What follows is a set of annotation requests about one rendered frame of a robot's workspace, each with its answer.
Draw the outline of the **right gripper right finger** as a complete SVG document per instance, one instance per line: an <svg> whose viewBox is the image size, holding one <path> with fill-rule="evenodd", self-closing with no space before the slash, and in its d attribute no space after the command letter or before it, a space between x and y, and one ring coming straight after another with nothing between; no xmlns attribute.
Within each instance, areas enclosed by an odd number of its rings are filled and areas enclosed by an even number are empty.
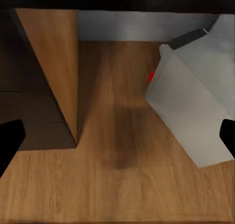
<svg viewBox="0 0 235 224"><path fill-rule="evenodd" d="M219 137L222 139L235 159L235 121L223 119Z"/></svg>

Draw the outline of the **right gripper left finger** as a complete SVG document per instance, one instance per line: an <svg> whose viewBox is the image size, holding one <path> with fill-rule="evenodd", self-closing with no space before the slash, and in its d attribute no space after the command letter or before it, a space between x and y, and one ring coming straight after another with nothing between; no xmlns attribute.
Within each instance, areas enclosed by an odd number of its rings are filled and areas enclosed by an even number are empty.
<svg viewBox="0 0 235 224"><path fill-rule="evenodd" d="M0 177L15 156L25 139L25 129L21 119L0 124Z"/></svg>

